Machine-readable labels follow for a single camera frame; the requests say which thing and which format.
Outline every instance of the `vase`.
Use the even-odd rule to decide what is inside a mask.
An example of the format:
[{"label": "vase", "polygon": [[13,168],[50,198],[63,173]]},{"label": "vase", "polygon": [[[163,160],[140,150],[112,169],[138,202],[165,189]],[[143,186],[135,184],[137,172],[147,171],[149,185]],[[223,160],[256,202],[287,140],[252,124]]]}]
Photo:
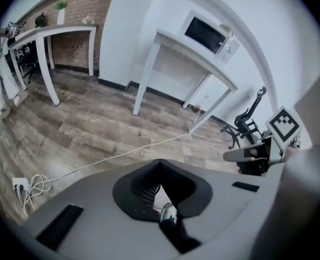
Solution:
[{"label": "vase", "polygon": [[64,23],[64,9],[58,11],[57,14],[57,25],[62,25]]}]

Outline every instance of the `white table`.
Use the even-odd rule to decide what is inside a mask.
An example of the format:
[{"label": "white table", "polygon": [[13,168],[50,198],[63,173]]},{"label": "white table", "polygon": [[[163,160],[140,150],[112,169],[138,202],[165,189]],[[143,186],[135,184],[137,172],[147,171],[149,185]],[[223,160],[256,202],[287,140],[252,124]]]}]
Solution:
[{"label": "white table", "polygon": [[51,81],[49,69],[47,66],[47,58],[45,56],[45,50],[44,50],[44,38],[47,37],[50,68],[53,69],[54,62],[53,62],[53,51],[51,48],[51,36],[62,34],[62,33],[68,33],[68,32],[77,32],[77,31],[90,31],[89,56],[88,56],[89,75],[90,76],[94,75],[94,45],[95,45],[96,25],[72,24],[72,25],[55,25],[55,26],[36,28],[35,30],[29,32],[28,34],[24,34],[24,36],[20,37],[16,42],[14,42],[12,45],[9,46],[9,52],[12,58],[15,72],[19,79],[20,85],[24,90],[26,89],[26,85],[19,71],[19,67],[15,58],[15,50],[31,41],[36,41],[38,61],[40,64],[45,86],[47,87],[48,93],[50,95],[51,100],[53,101],[53,104],[58,105],[60,103],[57,97],[57,94],[55,92],[53,83]]},{"label": "white table", "polygon": [[[150,78],[151,71],[153,69],[157,54],[160,50],[161,45],[167,46],[171,49],[174,49],[187,57],[191,58],[192,60],[196,61],[196,63],[200,64],[202,67],[204,67],[209,73],[216,76],[222,83],[224,83],[227,86],[227,91],[212,105],[212,107],[209,108],[206,113],[197,119],[196,123],[192,125],[192,127],[189,129],[189,132],[193,132],[196,130],[199,126],[201,126],[207,119],[209,119],[212,115],[214,110],[222,103],[222,101],[231,93],[235,92],[237,90],[236,85],[210,60],[202,55],[200,55],[198,52],[194,51],[185,41],[183,41],[181,38],[174,36],[168,32],[165,32],[163,30],[157,29],[157,34],[155,36],[155,39],[152,43],[147,61],[145,63],[145,67],[143,70],[142,78],[139,84],[138,92],[136,101],[133,108],[133,114],[138,115],[138,111],[140,108],[140,104],[142,102],[142,98],[144,95],[144,92],[147,88],[148,81]],[[196,85],[196,87],[191,91],[190,95],[188,96],[188,99],[183,104],[183,107],[187,107],[187,105],[190,103],[192,98],[195,96],[195,94],[199,91],[201,86],[203,86],[204,81],[207,79],[209,74],[205,75],[202,80]]]}]

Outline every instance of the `laminate flooring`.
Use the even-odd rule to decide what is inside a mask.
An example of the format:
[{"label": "laminate flooring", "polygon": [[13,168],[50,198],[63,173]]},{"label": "laminate flooring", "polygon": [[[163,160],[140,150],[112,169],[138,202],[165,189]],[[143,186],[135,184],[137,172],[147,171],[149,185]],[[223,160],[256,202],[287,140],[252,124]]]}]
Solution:
[{"label": "laminate flooring", "polygon": [[[60,100],[53,106],[44,81],[35,74],[29,97],[0,121],[0,213],[20,224],[26,219],[12,189],[13,177],[44,174],[56,178],[98,160],[187,133],[196,113],[145,93],[138,116],[132,114],[137,89],[105,87],[96,77],[55,69],[53,84]],[[53,182],[50,192],[34,198],[38,207],[82,177],[131,163],[166,158],[237,173],[224,162],[231,137],[209,119],[193,134],[77,171]]]}]

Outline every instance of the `power outlet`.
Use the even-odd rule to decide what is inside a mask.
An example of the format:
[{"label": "power outlet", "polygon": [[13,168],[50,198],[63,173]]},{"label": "power outlet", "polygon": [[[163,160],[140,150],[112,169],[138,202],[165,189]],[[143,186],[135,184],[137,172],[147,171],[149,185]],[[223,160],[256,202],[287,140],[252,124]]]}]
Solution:
[{"label": "power outlet", "polygon": [[25,177],[22,178],[13,178],[13,189],[15,190],[15,185],[17,185],[17,188],[19,189],[21,185],[23,185],[24,191],[29,190],[29,180]]}]

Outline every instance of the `table leg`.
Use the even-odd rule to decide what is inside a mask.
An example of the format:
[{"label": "table leg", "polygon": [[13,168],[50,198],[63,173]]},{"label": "table leg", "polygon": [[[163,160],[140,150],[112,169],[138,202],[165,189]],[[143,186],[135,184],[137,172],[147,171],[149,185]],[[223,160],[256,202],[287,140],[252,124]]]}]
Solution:
[{"label": "table leg", "polygon": [[54,69],[53,49],[51,47],[51,36],[47,37],[47,43],[48,43],[48,56],[49,56],[50,68]]},{"label": "table leg", "polygon": [[201,80],[198,82],[198,84],[193,88],[193,90],[189,93],[187,96],[187,99],[185,99],[184,104],[182,105],[183,108],[186,108],[189,104],[191,104],[191,101],[193,98],[199,93],[199,91],[202,89],[204,86],[204,83],[208,80],[209,75],[205,74]]},{"label": "table leg", "polygon": [[38,61],[40,63],[41,73],[44,79],[45,86],[47,87],[48,93],[54,105],[58,105],[60,101],[56,95],[53,82],[51,81],[51,78],[50,78],[49,69],[47,66],[47,59],[45,57],[44,37],[41,35],[38,35],[36,38],[36,48],[37,48]]},{"label": "table leg", "polygon": [[205,112],[205,114],[197,120],[195,124],[189,129],[189,132],[192,133],[195,131],[198,127],[200,127],[208,118],[210,118],[213,115],[214,110],[221,104],[221,102],[230,94],[231,90],[228,89],[225,91],[225,93],[216,101],[212,107],[209,108],[208,111]]},{"label": "table leg", "polygon": [[18,77],[19,83],[20,83],[22,89],[26,90],[27,87],[26,87],[26,85],[24,83],[24,80],[23,80],[21,74],[20,74],[20,70],[19,70],[19,66],[17,64],[17,60],[15,58],[14,50],[13,49],[9,49],[9,53],[10,53],[10,57],[12,58],[12,63],[13,63],[13,66],[14,66],[15,73],[16,73],[16,75]]},{"label": "table leg", "polygon": [[133,114],[138,115],[140,103],[142,102],[142,98],[145,90],[147,89],[148,81],[150,78],[151,71],[153,69],[156,56],[159,52],[161,44],[157,42],[153,42],[150,48],[150,52],[147,58],[147,62],[145,63],[145,67],[143,70],[142,78],[140,80],[136,101],[134,102]]},{"label": "table leg", "polygon": [[90,32],[89,37],[89,76],[94,75],[94,47],[95,47],[96,28]]}]

